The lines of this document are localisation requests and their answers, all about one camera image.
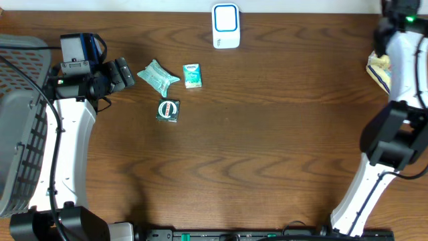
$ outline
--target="light blue snack package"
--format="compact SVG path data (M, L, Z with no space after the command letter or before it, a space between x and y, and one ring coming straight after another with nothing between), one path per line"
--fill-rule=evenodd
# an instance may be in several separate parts
M202 87L201 68L199 64L186 64L183 66L186 88Z
M138 72L136 75L150 84L164 98L167 97L169 85L180 80L180 78L172 76L162 69L156 60L153 60L145 70Z

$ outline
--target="wooden surface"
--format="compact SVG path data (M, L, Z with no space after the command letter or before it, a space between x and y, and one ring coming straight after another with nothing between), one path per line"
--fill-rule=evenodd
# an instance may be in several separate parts
M387 101L364 69L377 18L244 13L235 50L213 48L206 13L6 11L0 29L50 46L63 33L96 32L109 60L128 61L137 83L111 96L90 140L95 214L178 229L279 229L322 224L352 181L361 130ZM177 124L155 119L161 96L136 76L152 59L182 78L168 95L181 101ZM193 63L203 87L187 90L182 66ZM428 239L426 183L395 180L366 226ZM9 220L0 225L0 240L10 239Z

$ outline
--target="basket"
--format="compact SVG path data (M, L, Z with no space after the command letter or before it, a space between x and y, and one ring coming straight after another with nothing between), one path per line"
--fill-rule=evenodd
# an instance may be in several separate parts
M35 37L0 34L0 46L42 47ZM0 55L43 86L49 50L4 50ZM46 102L19 74L0 62L0 218L26 212L39 180L46 141Z

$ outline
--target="green led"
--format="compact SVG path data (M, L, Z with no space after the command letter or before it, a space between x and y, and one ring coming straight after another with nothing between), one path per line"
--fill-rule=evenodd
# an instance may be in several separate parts
M408 17L406 17L406 20L407 20L409 23L413 23L415 19L416 19L416 17L415 17L415 16L408 16Z

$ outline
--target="white backdrop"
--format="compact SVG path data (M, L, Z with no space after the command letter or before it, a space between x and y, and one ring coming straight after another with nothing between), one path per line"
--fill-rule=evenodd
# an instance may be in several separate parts
M428 13L423 0L420 13ZM379 13L380 0L0 0L4 10L210 12L216 3L236 3L244 13Z

